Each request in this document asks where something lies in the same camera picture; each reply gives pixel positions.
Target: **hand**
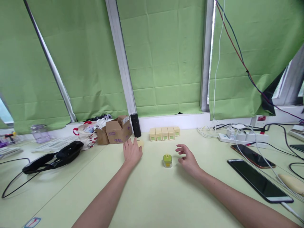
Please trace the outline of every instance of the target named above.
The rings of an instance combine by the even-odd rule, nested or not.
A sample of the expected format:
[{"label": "hand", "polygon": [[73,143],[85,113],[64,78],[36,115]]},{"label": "hand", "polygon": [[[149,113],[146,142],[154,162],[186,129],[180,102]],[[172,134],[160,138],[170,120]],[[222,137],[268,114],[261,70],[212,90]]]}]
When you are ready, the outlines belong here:
[{"label": "hand", "polygon": [[179,158],[178,162],[182,165],[182,167],[194,178],[197,178],[199,174],[202,172],[202,169],[197,164],[197,161],[189,150],[189,148],[184,144],[176,145],[178,148],[175,151],[179,151],[178,154],[185,154],[185,157]]},{"label": "hand", "polygon": [[142,147],[138,148],[137,138],[134,138],[134,143],[131,139],[128,139],[123,145],[123,154],[125,162],[128,162],[135,166],[143,155]]}]

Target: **phone screen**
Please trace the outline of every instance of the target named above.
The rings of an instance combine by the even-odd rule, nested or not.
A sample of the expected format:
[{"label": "phone screen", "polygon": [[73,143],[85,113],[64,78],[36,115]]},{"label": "phone screen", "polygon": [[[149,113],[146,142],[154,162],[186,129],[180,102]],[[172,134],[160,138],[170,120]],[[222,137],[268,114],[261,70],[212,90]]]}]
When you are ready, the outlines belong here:
[{"label": "phone screen", "polygon": [[304,145],[300,144],[300,145],[290,145],[290,147],[295,148],[301,152],[304,152]]},{"label": "phone screen", "polygon": [[250,182],[265,197],[288,197],[277,186],[247,164],[244,160],[228,161],[247,182]]},{"label": "phone screen", "polygon": [[[261,167],[269,167],[269,165],[265,162],[264,158],[261,155],[257,154],[256,152],[254,152],[250,148],[246,147],[245,145],[238,145],[238,147],[236,145],[232,145],[232,147],[236,150],[238,150],[238,147],[239,147],[241,152],[244,154],[244,156],[246,156],[248,159],[253,161],[255,164],[257,164]],[[275,166],[274,163],[272,163],[268,159],[266,159],[266,160],[268,161],[268,163],[271,166]]]}]

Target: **red handle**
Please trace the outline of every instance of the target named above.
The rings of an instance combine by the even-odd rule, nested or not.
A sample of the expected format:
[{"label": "red handle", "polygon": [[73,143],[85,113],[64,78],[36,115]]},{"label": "red handle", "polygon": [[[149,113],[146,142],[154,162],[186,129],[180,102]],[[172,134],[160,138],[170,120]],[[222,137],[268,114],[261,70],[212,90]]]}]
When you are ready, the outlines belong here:
[{"label": "red handle", "polygon": [[78,128],[74,128],[74,129],[73,129],[73,133],[74,133],[74,135],[79,135],[78,133],[77,133],[77,134],[75,134],[75,131],[76,131],[76,130],[78,130]]}]

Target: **black cylinder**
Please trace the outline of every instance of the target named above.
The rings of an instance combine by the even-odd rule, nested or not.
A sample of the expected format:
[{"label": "black cylinder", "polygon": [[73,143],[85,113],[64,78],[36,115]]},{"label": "black cylinder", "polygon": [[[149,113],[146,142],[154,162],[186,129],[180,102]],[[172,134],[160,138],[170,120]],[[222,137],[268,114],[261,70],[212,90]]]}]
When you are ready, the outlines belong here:
[{"label": "black cylinder", "polygon": [[139,126],[139,120],[138,120],[137,113],[131,114],[131,121],[132,121],[134,136],[136,138],[139,138],[140,136],[142,136],[142,133],[140,132],[140,126]]}]

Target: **person's right hand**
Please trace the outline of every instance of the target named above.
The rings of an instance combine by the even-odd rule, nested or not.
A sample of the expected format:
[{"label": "person's right hand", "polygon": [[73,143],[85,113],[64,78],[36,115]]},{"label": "person's right hand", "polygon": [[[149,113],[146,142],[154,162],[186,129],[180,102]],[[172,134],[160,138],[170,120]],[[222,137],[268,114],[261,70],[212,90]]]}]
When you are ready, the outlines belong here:
[{"label": "person's right hand", "polygon": [[185,157],[179,158],[178,162],[182,165],[182,167],[194,178],[197,178],[199,174],[202,172],[202,169],[197,164],[197,161],[189,150],[189,148],[184,144],[176,145],[178,148],[175,150],[178,154],[185,154]]}]

